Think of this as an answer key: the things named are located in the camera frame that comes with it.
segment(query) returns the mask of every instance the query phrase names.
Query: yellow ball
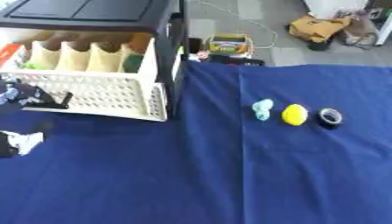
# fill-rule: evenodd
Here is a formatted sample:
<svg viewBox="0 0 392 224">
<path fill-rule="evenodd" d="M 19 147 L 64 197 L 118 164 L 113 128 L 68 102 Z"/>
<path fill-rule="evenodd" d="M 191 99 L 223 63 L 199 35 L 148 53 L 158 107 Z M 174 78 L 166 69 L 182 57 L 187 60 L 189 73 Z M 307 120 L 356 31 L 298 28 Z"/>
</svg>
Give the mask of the yellow ball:
<svg viewBox="0 0 392 224">
<path fill-rule="evenodd" d="M 308 111 L 299 104 L 292 104 L 282 113 L 283 120 L 293 126 L 301 126 L 308 119 Z"/>
</svg>

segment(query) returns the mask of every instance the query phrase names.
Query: white wire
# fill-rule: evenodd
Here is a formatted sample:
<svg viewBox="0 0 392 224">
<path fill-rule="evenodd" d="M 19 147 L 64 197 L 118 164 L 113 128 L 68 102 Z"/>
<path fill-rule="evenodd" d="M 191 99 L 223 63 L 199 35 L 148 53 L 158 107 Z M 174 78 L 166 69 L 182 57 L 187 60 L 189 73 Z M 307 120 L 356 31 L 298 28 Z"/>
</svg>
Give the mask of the white wire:
<svg viewBox="0 0 392 224">
<path fill-rule="evenodd" d="M 250 24 L 252 24 L 252 25 L 257 25 L 258 27 L 260 27 L 260 28 L 262 28 L 262 29 L 264 29 L 264 30 L 270 32 L 270 33 L 272 34 L 272 36 L 273 36 L 273 39 L 272 39 L 271 44 L 270 44 L 270 45 L 267 45 L 267 46 L 255 46 L 255 47 L 254 47 L 255 49 L 270 49 L 270 48 L 274 47 L 274 46 L 276 45 L 276 43 L 277 43 L 277 38 L 278 38 L 278 36 L 279 36 L 279 35 L 277 34 L 277 32 L 272 31 L 270 28 L 268 28 L 267 26 L 265 26 L 265 25 L 263 25 L 263 24 L 259 24 L 259 23 L 255 22 L 255 21 L 250 20 L 250 19 L 242 19 L 241 16 L 240 16 L 239 14 L 237 14 L 237 13 L 235 13 L 235 12 L 232 12 L 231 10 L 228 10 L 228 9 L 223 9 L 223 8 L 221 8 L 221 7 L 219 7 L 219 6 L 215 5 L 215 4 L 213 4 L 213 3 L 206 3 L 206 2 L 201 1 L 201 0 L 190 0 L 190 2 L 197 2 L 197 3 L 199 3 L 199 4 L 204 4 L 204 5 L 211 6 L 211 7 L 215 8 L 215 9 L 217 9 L 217 10 L 219 10 L 219 11 L 225 11 L 226 13 L 228 13 L 228 14 L 230 14 L 230 15 L 236 17 L 236 18 L 238 18 L 239 20 L 248 22 L 248 23 L 250 23 Z"/>
</svg>

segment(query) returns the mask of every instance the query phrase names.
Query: roll of tape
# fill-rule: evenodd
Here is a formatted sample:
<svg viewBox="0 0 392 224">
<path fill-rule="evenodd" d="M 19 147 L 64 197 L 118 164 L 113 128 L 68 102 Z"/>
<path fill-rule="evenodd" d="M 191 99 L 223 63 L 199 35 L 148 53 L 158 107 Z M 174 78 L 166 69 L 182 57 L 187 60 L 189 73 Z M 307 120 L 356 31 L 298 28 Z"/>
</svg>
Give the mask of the roll of tape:
<svg viewBox="0 0 392 224">
<path fill-rule="evenodd" d="M 318 112 L 318 122 L 328 130 L 336 130 L 343 123 L 343 115 L 336 109 L 323 108 Z"/>
</svg>

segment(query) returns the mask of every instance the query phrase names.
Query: gray carpet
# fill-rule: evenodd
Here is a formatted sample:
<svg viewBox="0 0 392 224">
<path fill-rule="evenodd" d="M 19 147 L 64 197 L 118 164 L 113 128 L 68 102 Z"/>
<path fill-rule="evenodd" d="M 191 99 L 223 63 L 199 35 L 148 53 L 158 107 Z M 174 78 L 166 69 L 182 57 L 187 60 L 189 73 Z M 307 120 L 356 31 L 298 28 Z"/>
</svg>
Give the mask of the gray carpet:
<svg viewBox="0 0 392 224">
<path fill-rule="evenodd" d="M 231 10 L 240 19 L 225 11 L 216 10 L 189 0 L 191 36 L 207 38 L 217 33 L 246 33 L 258 46 L 268 46 L 272 36 L 268 31 L 249 24 L 250 19 L 266 25 L 278 33 L 276 46 L 257 49 L 254 58 L 265 60 L 269 66 L 294 66 L 303 64 L 339 64 L 363 66 L 392 66 L 392 41 L 370 51 L 344 46 L 334 42 L 328 52 L 313 52 L 301 40 L 288 35 L 284 26 L 307 12 L 302 0 L 203 0 Z"/>
</svg>

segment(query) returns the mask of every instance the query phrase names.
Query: white cloth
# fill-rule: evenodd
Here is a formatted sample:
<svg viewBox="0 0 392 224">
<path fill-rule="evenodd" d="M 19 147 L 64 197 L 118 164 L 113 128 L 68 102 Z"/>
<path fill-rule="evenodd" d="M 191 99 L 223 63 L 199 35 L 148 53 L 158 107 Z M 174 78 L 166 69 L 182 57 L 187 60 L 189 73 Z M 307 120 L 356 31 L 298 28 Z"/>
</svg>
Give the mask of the white cloth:
<svg viewBox="0 0 392 224">
<path fill-rule="evenodd" d="M 10 146 L 19 149 L 19 155 L 25 156 L 29 154 L 38 144 L 44 142 L 44 134 L 42 132 L 20 135 L 18 133 L 2 131 L 8 135 L 8 143 Z"/>
</svg>

